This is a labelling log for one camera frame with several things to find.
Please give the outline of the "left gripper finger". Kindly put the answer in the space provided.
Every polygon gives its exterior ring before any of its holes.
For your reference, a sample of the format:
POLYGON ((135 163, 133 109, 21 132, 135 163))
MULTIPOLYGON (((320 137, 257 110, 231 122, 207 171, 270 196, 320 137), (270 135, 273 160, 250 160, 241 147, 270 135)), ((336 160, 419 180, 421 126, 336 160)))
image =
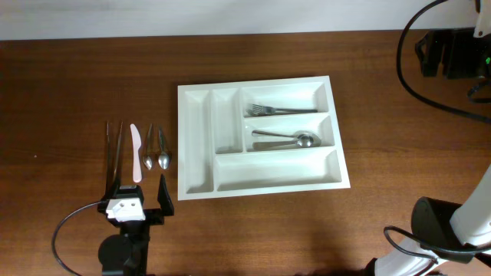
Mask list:
POLYGON ((120 188, 120 178, 116 178, 112 183, 107 182, 106 192, 104 193, 105 199, 112 199, 116 196, 118 189, 120 188))
POLYGON ((174 206, 166 186, 166 178, 163 174, 160 175, 157 201, 160 204, 162 215, 174 215, 174 206))

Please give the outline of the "small teaspoon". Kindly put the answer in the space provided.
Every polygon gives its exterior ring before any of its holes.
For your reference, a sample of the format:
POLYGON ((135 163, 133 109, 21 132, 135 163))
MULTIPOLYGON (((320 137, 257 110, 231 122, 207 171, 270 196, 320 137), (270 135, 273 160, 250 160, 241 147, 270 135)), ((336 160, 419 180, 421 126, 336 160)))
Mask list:
POLYGON ((163 135, 163 130, 160 126, 158 127, 158 138, 159 138, 159 146, 160 146, 160 155, 158 156, 158 163, 162 169, 166 170, 170 166, 170 155, 166 151, 165 138, 163 135))
POLYGON ((153 124, 151 123, 149 126, 149 130, 147 131, 146 143, 145 143, 145 151, 142 157, 143 164, 148 170, 151 170, 153 167, 153 160, 150 155, 150 149, 152 144, 152 132, 153 132, 153 124))

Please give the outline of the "pink plastic knife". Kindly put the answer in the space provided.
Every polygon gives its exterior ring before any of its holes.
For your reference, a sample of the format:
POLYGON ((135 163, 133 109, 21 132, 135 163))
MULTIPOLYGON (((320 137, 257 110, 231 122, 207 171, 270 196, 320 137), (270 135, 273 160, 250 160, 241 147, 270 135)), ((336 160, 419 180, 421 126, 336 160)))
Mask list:
POLYGON ((132 138, 132 149, 133 149, 133 181, 136 183, 141 182, 142 169, 140 165, 140 154, 139 150, 141 148, 141 137, 137 127, 134 124, 130 125, 130 133, 132 138))

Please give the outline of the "steel fork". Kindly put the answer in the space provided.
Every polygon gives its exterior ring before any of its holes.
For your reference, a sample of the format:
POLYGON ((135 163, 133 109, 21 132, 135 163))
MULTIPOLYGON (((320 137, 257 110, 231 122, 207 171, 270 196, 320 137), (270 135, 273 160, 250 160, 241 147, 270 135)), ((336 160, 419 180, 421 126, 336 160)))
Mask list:
POLYGON ((250 104, 249 105, 249 109, 253 109, 253 110, 275 110, 275 109, 279 109, 279 110, 316 110, 316 109, 275 108, 275 107, 264 106, 264 105, 259 105, 259 104, 255 104, 255 103, 250 104))
POLYGON ((287 114, 302 114, 302 113, 317 113, 317 110, 253 110, 248 109, 246 113, 251 117, 267 117, 275 115, 287 115, 287 114))

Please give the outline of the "large steel spoon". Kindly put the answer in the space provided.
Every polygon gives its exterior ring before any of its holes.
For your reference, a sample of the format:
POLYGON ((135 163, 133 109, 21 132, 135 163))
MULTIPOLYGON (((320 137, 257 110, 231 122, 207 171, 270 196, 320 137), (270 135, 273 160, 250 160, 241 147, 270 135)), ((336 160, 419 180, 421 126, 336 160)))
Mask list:
POLYGON ((291 138, 291 140, 298 138, 301 135, 309 135, 309 136, 312 136, 315 140, 314 145, 311 147, 316 147, 316 146, 321 145, 321 139, 320 138, 318 138, 314 134, 305 133, 305 132, 300 132, 299 134, 286 135, 286 134, 280 134, 280 133, 266 132, 266 131, 262 131, 262 130, 253 130, 252 135, 253 136, 273 136, 273 137, 281 137, 281 138, 291 138))
POLYGON ((298 138, 289 141, 280 142, 256 142, 252 144, 254 150, 265 150, 278 146, 297 146, 300 148, 308 148, 314 145, 314 138, 309 135, 301 135, 298 138))

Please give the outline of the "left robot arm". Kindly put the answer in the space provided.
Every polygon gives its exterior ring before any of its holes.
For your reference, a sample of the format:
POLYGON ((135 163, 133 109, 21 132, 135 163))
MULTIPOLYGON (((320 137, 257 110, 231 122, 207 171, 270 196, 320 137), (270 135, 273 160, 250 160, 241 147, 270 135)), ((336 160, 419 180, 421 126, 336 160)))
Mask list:
POLYGON ((120 232, 105 238, 98 249, 103 275, 147 275, 150 228, 174 215, 165 176, 160 177, 157 201, 158 209, 144 209, 141 187, 122 186, 119 179, 107 189, 97 210, 120 232))

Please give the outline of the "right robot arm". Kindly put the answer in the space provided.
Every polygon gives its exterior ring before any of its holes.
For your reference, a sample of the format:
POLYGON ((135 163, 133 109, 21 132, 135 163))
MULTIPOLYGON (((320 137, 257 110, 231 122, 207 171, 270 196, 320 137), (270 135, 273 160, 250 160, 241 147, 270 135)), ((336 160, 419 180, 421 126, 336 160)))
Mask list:
MULTIPOLYGON (((467 92, 469 101, 489 104, 476 93, 490 84, 490 3, 475 1, 478 18, 475 28, 428 31, 415 44, 421 73, 434 77, 441 71, 448 79, 478 78, 467 92)), ((411 230, 384 228, 384 236, 404 236, 393 251, 372 259, 364 275, 427 275, 446 261, 467 264, 477 258, 490 263, 490 173, 485 172, 471 196, 460 205, 428 197, 416 202, 411 230)))

